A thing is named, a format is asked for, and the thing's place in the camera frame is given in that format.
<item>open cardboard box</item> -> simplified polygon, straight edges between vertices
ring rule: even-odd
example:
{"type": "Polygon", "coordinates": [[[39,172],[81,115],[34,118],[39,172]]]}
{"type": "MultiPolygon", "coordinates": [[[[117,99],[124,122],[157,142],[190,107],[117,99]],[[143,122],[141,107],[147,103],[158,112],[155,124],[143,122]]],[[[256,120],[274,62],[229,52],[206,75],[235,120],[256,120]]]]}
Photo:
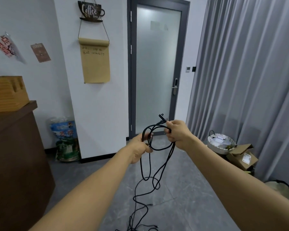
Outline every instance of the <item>open cardboard box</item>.
{"type": "Polygon", "coordinates": [[[258,159],[249,151],[254,148],[251,144],[238,145],[229,152],[227,159],[241,170],[246,171],[254,165],[258,159]]]}

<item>gray door frame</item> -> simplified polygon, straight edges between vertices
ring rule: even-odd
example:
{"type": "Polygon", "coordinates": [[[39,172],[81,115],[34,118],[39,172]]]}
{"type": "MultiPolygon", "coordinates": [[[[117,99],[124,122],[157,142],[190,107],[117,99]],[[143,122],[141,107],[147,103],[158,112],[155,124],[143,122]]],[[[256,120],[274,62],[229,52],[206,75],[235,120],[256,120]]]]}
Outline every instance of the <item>gray door frame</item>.
{"type": "MultiPolygon", "coordinates": [[[[182,58],[185,44],[188,12],[190,2],[185,0],[127,0],[127,41],[128,41],[128,122],[129,139],[136,133],[136,38],[137,38],[137,4],[181,11],[177,53],[173,73],[173,85],[177,83],[176,95],[171,96],[169,120],[174,120],[177,94],[179,90],[182,58]]],[[[162,135],[163,131],[154,132],[162,135]]]]}

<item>tangled cable on floor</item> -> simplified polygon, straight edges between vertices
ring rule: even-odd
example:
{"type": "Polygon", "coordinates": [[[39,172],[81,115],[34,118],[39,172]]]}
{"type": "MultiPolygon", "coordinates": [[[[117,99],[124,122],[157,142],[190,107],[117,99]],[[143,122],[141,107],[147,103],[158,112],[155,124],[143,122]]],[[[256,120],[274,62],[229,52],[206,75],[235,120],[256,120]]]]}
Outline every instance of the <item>tangled cable on floor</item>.
{"type": "Polygon", "coordinates": [[[142,161],[141,161],[141,158],[140,158],[140,168],[141,168],[142,179],[137,183],[137,185],[136,185],[136,187],[135,187],[135,195],[134,195],[134,197],[133,197],[133,200],[135,201],[135,209],[134,209],[134,212],[133,212],[133,213],[131,214],[131,216],[129,217],[129,222],[128,222],[128,224],[127,224],[127,231],[137,231],[137,229],[138,229],[140,226],[149,227],[150,229],[149,229],[148,231],[150,231],[150,230],[156,230],[156,231],[158,231],[158,226],[157,226],[157,225],[143,225],[143,224],[140,224],[140,222],[142,221],[142,219],[146,216],[146,214],[147,214],[148,211],[149,211],[149,207],[148,207],[148,206],[153,206],[153,204],[144,204],[144,203],[141,203],[141,202],[137,201],[137,197],[150,194],[150,193],[152,193],[154,190],[158,190],[158,189],[161,187],[160,180],[161,180],[161,178],[162,178],[163,172],[164,172],[164,170],[165,170],[165,168],[166,168],[166,165],[167,165],[167,163],[168,163],[168,161],[169,161],[169,159],[170,159],[170,157],[171,157],[171,155],[172,155],[172,153],[173,153],[174,147],[175,147],[175,142],[170,143],[169,146],[164,147],[164,148],[162,148],[162,149],[155,149],[155,148],[152,147],[152,139],[153,139],[152,133],[153,133],[154,130],[156,130],[157,128],[167,128],[167,129],[169,129],[169,130],[171,131],[170,128],[168,128],[167,126],[162,125],[162,124],[166,123],[166,119],[164,119],[163,116],[164,116],[164,114],[160,114],[160,115],[159,115],[159,117],[162,119],[162,121],[160,121],[160,122],[158,122],[158,123],[156,123],[156,124],[154,124],[154,125],[150,125],[150,126],[148,126],[147,128],[144,129],[144,131],[142,132],[142,141],[143,141],[143,139],[144,139],[144,137],[145,137],[145,133],[146,133],[147,129],[150,129],[150,132],[149,132],[149,135],[148,135],[148,143],[149,143],[149,147],[150,147],[151,149],[153,149],[153,150],[155,150],[155,151],[162,151],[162,150],[165,150],[165,149],[167,149],[167,148],[169,148],[169,147],[171,147],[171,149],[170,149],[170,152],[169,152],[169,154],[168,154],[168,156],[167,156],[166,162],[156,171],[156,173],[155,173],[153,176],[151,176],[151,154],[149,153],[150,173],[149,173],[149,176],[147,176],[147,177],[144,177],[144,175],[143,175],[142,161]],[[159,179],[157,179],[155,176],[158,174],[158,172],[159,172],[160,170],[162,170],[162,172],[161,172],[161,175],[160,175],[159,179]],[[148,181],[150,178],[152,179],[153,189],[152,189],[150,192],[148,192],[148,193],[136,195],[136,189],[137,189],[137,186],[139,185],[139,183],[141,183],[142,181],[148,181]],[[142,207],[136,209],[137,204],[142,205],[142,207]],[[145,214],[140,218],[140,220],[136,223],[136,222],[135,222],[135,214],[136,214],[137,211],[139,211],[139,210],[141,210],[141,209],[146,209],[146,213],[145,213],[145,214]]]}

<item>white basket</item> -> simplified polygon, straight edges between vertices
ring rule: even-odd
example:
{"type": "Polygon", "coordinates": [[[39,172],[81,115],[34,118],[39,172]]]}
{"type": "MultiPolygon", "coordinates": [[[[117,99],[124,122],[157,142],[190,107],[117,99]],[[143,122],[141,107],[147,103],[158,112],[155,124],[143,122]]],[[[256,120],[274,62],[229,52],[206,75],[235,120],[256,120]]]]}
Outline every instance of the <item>white basket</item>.
{"type": "Polygon", "coordinates": [[[231,150],[233,150],[235,148],[235,146],[236,146],[235,141],[232,138],[230,138],[229,136],[226,136],[226,135],[223,135],[223,134],[213,134],[213,135],[210,135],[208,137],[208,148],[210,148],[212,151],[214,151],[214,152],[216,152],[218,154],[227,155],[229,153],[229,151],[231,151],[231,150]],[[214,142],[212,142],[212,139],[216,138],[217,135],[222,136],[224,139],[230,141],[231,145],[233,145],[234,147],[231,148],[231,149],[226,149],[226,148],[221,148],[221,147],[215,146],[214,142]]]}

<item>frosted glass panel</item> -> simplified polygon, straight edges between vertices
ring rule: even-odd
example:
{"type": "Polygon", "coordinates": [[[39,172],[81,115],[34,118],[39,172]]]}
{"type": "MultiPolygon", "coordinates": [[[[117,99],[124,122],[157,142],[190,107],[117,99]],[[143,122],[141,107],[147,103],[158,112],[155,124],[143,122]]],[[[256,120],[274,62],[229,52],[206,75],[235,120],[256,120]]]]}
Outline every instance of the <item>frosted glass panel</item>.
{"type": "Polygon", "coordinates": [[[180,11],[137,6],[136,134],[169,117],[180,20],[180,11]]]}

